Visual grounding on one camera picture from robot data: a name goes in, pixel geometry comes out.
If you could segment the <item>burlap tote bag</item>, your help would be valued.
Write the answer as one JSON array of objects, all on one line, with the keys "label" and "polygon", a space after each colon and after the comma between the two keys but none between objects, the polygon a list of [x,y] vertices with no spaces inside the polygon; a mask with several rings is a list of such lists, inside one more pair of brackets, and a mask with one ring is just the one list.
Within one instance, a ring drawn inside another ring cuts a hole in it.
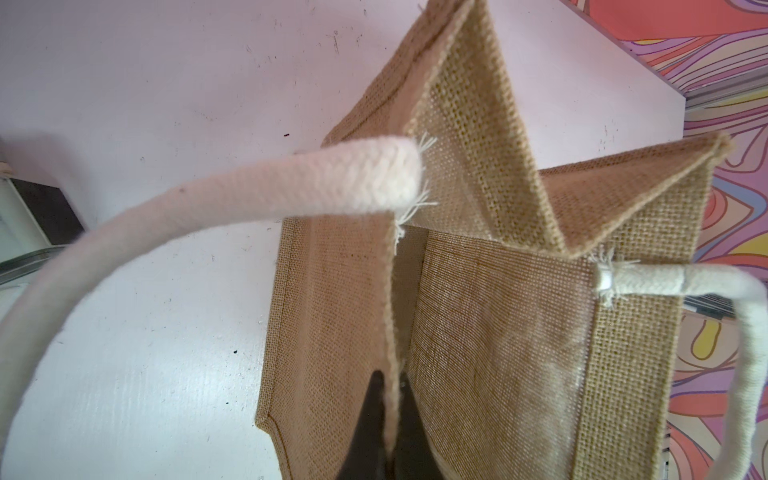
[{"label": "burlap tote bag", "polygon": [[444,479],[654,479],[682,301],[739,329],[711,479],[751,466],[767,292],[692,262],[729,135],[541,170],[484,1],[431,1],[320,149],[198,179],[48,263],[1,323],[1,432],[80,301],[177,238],[283,223],[256,425],[287,479],[336,479],[384,375],[386,479],[408,376]]}]

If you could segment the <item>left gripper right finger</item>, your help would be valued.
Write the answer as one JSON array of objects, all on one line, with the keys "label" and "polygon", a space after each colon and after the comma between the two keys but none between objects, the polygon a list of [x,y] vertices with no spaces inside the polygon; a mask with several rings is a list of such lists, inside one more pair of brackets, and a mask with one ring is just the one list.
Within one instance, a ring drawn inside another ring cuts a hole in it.
[{"label": "left gripper right finger", "polygon": [[443,480],[427,438],[408,376],[400,376],[400,419],[392,475],[397,480]]}]

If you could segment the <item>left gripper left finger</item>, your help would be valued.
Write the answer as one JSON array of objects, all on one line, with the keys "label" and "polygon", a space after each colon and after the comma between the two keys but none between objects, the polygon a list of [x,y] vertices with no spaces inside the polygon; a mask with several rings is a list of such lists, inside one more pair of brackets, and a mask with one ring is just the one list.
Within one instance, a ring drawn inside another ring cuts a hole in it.
[{"label": "left gripper left finger", "polygon": [[374,371],[370,377],[360,415],[338,480],[384,480],[387,454],[383,427],[384,375]]}]

